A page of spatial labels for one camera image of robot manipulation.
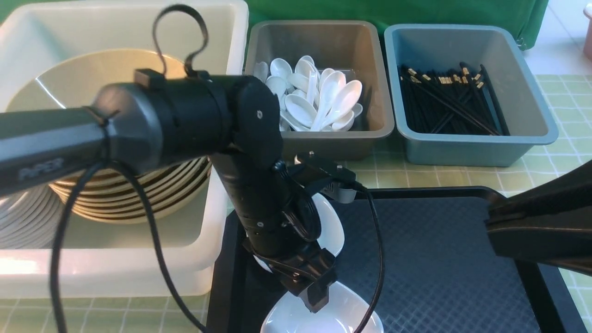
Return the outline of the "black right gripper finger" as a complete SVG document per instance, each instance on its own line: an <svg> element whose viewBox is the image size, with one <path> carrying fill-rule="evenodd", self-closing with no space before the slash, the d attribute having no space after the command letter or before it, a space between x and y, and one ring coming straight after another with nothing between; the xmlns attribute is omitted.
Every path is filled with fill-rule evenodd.
<svg viewBox="0 0 592 333"><path fill-rule="evenodd" d="M502 257L592 274L592 163L488 209L487 235Z"/></svg>

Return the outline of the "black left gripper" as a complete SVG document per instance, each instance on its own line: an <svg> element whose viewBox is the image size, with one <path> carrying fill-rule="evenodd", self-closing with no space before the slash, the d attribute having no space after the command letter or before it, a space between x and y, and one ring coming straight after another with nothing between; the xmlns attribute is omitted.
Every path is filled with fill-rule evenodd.
<svg viewBox="0 0 592 333"><path fill-rule="evenodd" d="M336 257L318 242L308 243L290 255L265 257L252 249L282 285L301 299L309 312L316 314L328 304L330 286L338 280Z"/></svg>

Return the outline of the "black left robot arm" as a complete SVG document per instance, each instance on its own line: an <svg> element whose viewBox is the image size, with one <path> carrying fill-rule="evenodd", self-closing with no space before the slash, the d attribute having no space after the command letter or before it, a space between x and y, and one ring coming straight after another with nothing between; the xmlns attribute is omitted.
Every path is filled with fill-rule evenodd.
<svg viewBox="0 0 592 333"><path fill-rule="evenodd" d="M207 156L248 236L246 248L272 266L311 312L328 303L335 257L317 242L312 196L355 179L311 154L282 160L279 101L253 76L191 71L167 80L150 69L106 85L90 106L1 114L2 196L83 169L128 177Z"/></svg>

